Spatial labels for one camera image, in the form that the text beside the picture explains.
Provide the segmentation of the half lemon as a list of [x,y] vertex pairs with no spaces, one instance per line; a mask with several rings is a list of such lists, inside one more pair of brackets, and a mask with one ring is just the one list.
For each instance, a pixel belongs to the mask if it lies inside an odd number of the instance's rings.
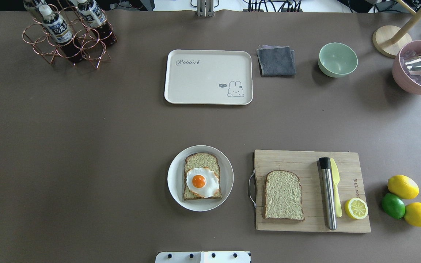
[[350,218],[361,220],[368,216],[369,208],[361,198],[351,198],[345,203],[345,211]]

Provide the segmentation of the wooden cutting board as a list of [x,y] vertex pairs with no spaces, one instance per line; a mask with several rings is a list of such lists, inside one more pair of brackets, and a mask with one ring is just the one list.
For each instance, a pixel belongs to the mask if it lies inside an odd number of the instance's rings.
[[[351,198],[366,201],[364,180],[357,153],[313,151],[254,151],[256,178],[256,229],[259,231],[330,232],[326,226],[323,204],[322,179],[319,158],[330,157],[336,162],[340,174],[338,192],[342,205]],[[290,219],[265,219],[265,181],[269,172],[286,170],[295,173],[302,187],[303,222]]]

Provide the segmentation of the steel cylinder muddler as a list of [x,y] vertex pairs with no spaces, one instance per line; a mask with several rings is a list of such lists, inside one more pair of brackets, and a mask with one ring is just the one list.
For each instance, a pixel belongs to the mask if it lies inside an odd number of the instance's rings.
[[337,221],[335,215],[335,203],[334,203],[334,185],[332,178],[331,162],[329,157],[319,158],[321,177],[323,179],[324,189],[324,203],[325,212],[327,219],[327,227],[329,230],[334,231],[337,228]]

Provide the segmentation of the upper whole lemon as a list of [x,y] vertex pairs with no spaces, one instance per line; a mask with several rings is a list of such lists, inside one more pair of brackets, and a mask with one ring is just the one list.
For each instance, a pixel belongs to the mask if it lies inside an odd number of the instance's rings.
[[388,190],[402,199],[413,199],[419,195],[419,186],[406,175],[395,175],[388,179]]

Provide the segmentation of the bread slice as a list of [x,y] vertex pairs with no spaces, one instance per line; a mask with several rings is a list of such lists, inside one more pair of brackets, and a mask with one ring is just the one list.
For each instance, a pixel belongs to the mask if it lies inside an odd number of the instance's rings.
[[[192,193],[188,186],[186,185],[186,173],[192,169],[192,168],[202,168],[202,167],[208,167],[210,170],[216,172],[217,178],[219,179],[219,185],[220,185],[220,166],[218,164],[217,157],[209,154],[209,153],[195,153],[192,155],[189,155],[185,159],[185,169],[184,169],[184,192],[183,192],[183,198],[184,200],[197,200],[197,199],[206,199],[201,198]],[[210,197],[210,199],[219,199],[222,198],[221,194],[221,187],[214,195],[213,197]]]
[[302,186],[299,177],[290,171],[275,170],[266,176],[265,219],[305,221],[302,208]]

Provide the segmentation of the whole lemon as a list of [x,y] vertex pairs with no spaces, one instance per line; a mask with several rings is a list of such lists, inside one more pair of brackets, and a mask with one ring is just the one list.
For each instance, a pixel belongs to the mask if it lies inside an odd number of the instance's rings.
[[402,199],[413,199],[419,195],[419,186],[406,175],[395,175],[388,179],[388,190]]
[[410,203],[405,208],[404,220],[412,226],[421,228],[421,202]]

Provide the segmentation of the mint green bowl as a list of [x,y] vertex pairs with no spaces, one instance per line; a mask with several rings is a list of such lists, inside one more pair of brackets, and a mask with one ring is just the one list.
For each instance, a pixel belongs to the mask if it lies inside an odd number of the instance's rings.
[[356,70],[358,57],[351,47],[343,43],[328,43],[319,51],[318,66],[327,76],[344,77]]

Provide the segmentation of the cream rabbit serving tray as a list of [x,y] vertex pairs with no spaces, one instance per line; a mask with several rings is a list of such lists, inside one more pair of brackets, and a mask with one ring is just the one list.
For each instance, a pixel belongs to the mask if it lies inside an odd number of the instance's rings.
[[253,99],[252,58],[242,50],[172,50],[164,96],[173,104],[247,105]]

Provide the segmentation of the pink bowl with ice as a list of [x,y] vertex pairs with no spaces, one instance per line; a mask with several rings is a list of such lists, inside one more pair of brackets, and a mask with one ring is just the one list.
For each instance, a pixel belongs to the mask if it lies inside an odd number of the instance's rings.
[[392,75],[397,85],[399,85],[399,87],[404,91],[421,95],[421,82],[417,83],[410,78],[401,65],[401,57],[410,50],[416,52],[417,54],[421,54],[421,40],[412,41],[401,48],[393,61]]

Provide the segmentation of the green lime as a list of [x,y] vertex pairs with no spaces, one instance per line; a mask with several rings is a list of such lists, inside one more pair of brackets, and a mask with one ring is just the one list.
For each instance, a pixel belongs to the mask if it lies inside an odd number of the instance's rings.
[[381,200],[381,207],[385,213],[394,219],[401,219],[406,213],[406,205],[399,196],[387,193]]

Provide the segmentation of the tea bottle right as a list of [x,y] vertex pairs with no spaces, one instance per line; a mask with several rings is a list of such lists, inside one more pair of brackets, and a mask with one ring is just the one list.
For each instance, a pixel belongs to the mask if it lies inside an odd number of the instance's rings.
[[94,34],[106,46],[117,42],[106,16],[95,0],[78,0],[77,10],[83,19],[83,24],[94,29]]

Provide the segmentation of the wooden stand with round base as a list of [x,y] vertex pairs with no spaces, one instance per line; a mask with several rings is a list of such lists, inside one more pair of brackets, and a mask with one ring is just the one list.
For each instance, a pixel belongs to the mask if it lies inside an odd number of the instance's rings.
[[398,0],[397,2],[411,13],[410,20],[402,28],[391,25],[382,26],[372,36],[376,49],[389,58],[396,58],[401,48],[412,41],[408,31],[421,20],[421,8],[414,11],[403,0]]

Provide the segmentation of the fried egg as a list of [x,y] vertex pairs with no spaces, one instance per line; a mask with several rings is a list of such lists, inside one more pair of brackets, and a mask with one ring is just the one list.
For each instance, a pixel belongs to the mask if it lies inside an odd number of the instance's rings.
[[186,185],[200,198],[211,198],[220,189],[216,172],[208,167],[190,169],[186,173]]

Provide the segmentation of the folded grey cloth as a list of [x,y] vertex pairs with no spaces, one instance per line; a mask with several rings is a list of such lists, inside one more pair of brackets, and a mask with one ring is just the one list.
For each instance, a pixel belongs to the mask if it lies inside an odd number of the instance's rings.
[[289,46],[263,45],[256,50],[262,76],[294,76],[295,51]]

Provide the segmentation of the tea bottle back left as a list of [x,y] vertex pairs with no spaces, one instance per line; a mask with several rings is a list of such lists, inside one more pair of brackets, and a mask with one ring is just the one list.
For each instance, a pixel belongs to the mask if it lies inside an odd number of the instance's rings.
[[37,22],[42,22],[42,15],[39,11],[40,6],[46,4],[45,0],[24,0],[24,8],[34,17]]

